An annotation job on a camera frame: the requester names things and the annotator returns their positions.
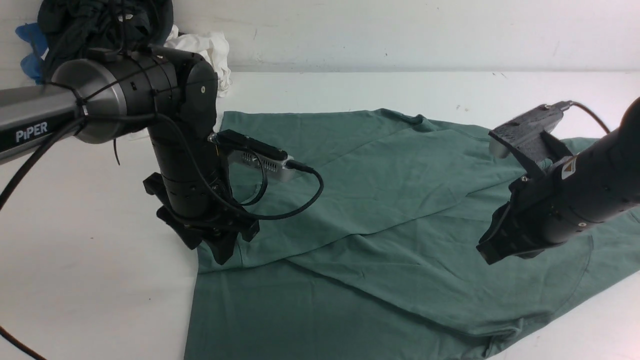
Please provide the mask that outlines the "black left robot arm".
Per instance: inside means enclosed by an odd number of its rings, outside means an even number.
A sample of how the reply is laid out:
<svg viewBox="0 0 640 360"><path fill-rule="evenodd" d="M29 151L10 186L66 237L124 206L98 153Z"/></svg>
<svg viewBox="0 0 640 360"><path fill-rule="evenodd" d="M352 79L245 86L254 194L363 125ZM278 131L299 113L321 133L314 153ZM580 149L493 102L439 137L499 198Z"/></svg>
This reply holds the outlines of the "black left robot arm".
<svg viewBox="0 0 640 360"><path fill-rule="evenodd" d="M253 240L256 215L233 199L229 157L239 150L214 134L218 76L201 55L148 47L92 48L62 64L50 82L1 91L1 162L29 155L1 192L5 205L52 146L73 136L104 144L147 130L158 173L142 183L161 202L157 217L215 262L233 257L238 237Z"/></svg>

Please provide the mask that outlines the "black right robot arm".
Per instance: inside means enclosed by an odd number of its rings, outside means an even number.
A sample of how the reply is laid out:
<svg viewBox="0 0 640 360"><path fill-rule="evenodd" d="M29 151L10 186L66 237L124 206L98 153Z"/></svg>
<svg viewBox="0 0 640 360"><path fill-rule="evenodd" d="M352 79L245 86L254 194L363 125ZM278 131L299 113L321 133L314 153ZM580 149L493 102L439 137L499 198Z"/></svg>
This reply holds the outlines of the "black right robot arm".
<svg viewBox="0 0 640 360"><path fill-rule="evenodd" d="M551 131L576 101L543 104L490 130L489 149L513 155L525 173L510 183L510 198L478 241L487 264L509 256L531 259L639 205L639 101L621 125L573 153Z"/></svg>

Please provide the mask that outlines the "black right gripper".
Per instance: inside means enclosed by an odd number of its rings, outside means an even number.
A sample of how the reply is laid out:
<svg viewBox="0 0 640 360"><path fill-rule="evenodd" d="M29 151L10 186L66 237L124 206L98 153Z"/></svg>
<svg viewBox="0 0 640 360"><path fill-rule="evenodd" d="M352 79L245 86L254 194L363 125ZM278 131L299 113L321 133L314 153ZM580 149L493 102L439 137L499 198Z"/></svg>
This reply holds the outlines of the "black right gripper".
<svg viewBox="0 0 640 360"><path fill-rule="evenodd" d="M537 181L527 177L520 177L509 185L509 200L493 213L489 228L476 246L488 265L510 256L533 259L547 249L558 248L566 243L565 239L553 240L542 235L536 228L537 220L541 219L539 210L532 218L522 217L541 198L537 186Z"/></svg>

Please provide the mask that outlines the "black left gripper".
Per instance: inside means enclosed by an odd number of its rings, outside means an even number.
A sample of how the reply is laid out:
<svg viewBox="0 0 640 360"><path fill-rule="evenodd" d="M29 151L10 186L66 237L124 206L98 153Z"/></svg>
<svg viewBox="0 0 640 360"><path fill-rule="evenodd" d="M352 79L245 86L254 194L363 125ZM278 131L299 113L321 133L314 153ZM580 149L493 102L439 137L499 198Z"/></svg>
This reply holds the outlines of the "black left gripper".
<svg viewBox="0 0 640 360"><path fill-rule="evenodd" d="M258 219L218 203L194 182L166 180L153 173L142 183L147 194L161 203L156 215L189 249L199 250L199 262L224 265L234 254L237 235L250 243L259 234Z"/></svg>

